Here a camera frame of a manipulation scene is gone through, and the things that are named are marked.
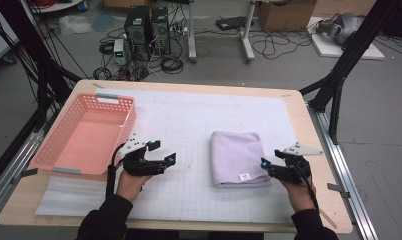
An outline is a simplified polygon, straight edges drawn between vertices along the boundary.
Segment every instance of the floor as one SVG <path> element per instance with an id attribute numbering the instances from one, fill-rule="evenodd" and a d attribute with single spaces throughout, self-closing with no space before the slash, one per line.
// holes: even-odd
<path id="1" fill-rule="evenodd" d="M 92 6 L 86 13 L 69 9 L 51 14 L 47 20 L 55 22 L 58 17 L 70 14 L 87 16 L 90 23 L 100 16 L 105 17 L 104 10 Z M 196 20 L 196 24 L 215 29 L 211 18 Z M 100 66 L 99 40 L 122 25 L 123 20 L 116 19 L 110 26 L 104 26 L 104 30 L 60 36 L 60 39 L 90 76 Z M 257 22 L 253 29 L 259 29 Z M 326 76 L 338 60 L 318 56 L 314 46 L 309 45 L 276 60 L 256 53 L 255 61 L 246 64 L 237 38 L 204 34 L 197 35 L 196 40 L 196 64 L 191 64 L 184 52 L 184 69 L 180 74 L 159 72 L 158 77 L 150 75 L 145 81 L 301 89 Z M 361 60 L 348 76 L 342 96 L 338 140 L 378 238 L 402 240 L 402 54 L 399 53 L 402 48 L 391 42 L 384 43 L 392 49 L 374 43 L 386 56 L 384 61 Z M 290 48 L 279 46 L 277 49 L 287 51 Z M 64 50 L 59 54 L 68 70 L 83 76 Z M 313 97 L 314 94 L 309 94 L 305 100 Z M 0 156 L 35 109 L 34 97 L 20 64 L 0 62 Z M 73 239 L 76 230 L 0 225 L 0 239 Z M 187 238 L 202 235 L 183 234 Z M 266 234 L 266 239 L 293 237 L 293 234 Z M 360 239 L 356 231 L 339 237 Z"/>

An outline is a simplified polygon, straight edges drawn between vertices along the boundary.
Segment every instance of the human hand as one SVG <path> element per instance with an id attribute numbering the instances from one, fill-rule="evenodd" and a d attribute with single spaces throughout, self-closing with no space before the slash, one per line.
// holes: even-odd
<path id="1" fill-rule="evenodd" d="M 306 186 L 303 184 L 293 184 L 279 180 L 288 192 L 289 202 L 295 212 L 299 212 L 306 209 L 315 209 L 313 200 Z M 311 176 L 308 177 L 313 192 L 316 194 L 316 187 L 314 186 Z"/>
<path id="2" fill-rule="evenodd" d="M 126 171 L 122 171 L 119 178 L 119 185 L 117 186 L 117 195 L 133 202 L 138 196 L 141 187 L 148 181 L 152 176 L 132 176 Z"/>

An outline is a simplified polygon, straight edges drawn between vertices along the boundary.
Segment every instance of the folded towel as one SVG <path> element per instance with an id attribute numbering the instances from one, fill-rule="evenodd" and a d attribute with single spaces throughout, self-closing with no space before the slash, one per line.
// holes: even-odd
<path id="1" fill-rule="evenodd" d="M 213 183 L 216 188 L 271 186 L 260 167 L 263 145 L 257 133 L 216 131 L 211 135 Z"/>

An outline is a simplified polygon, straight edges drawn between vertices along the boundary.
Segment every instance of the sleeve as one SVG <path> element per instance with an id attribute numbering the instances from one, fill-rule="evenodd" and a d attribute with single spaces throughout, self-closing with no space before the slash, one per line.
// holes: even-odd
<path id="1" fill-rule="evenodd" d="M 334 240 L 335 232 L 323 226 L 319 213 L 315 209 L 303 210 L 292 215 L 297 228 L 295 240 Z"/>
<path id="2" fill-rule="evenodd" d="M 133 204 L 118 195 L 111 195 L 101 205 L 99 210 L 92 210 L 83 219 L 77 240 L 83 239 L 123 239 L 126 233 L 126 219 Z"/>

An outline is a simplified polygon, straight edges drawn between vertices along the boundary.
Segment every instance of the table leg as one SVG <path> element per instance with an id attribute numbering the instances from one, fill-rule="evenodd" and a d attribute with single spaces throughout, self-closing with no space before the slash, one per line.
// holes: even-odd
<path id="1" fill-rule="evenodd" d="M 253 19 L 254 8 L 255 8 L 255 1 L 250 1 L 248 5 L 247 21 L 245 22 L 245 29 L 243 32 L 241 32 L 242 43 L 244 45 L 245 52 L 247 53 L 247 63 L 255 59 L 253 49 L 251 48 L 250 41 L 248 40 L 248 34 L 250 32 L 251 21 Z"/>
<path id="2" fill-rule="evenodd" d="M 189 0 L 188 51 L 189 51 L 189 60 L 192 63 L 195 63 L 196 58 L 197 58 L 197 52 L 195 49 L 193 5 L 194 5 L 194 0 Z"/>

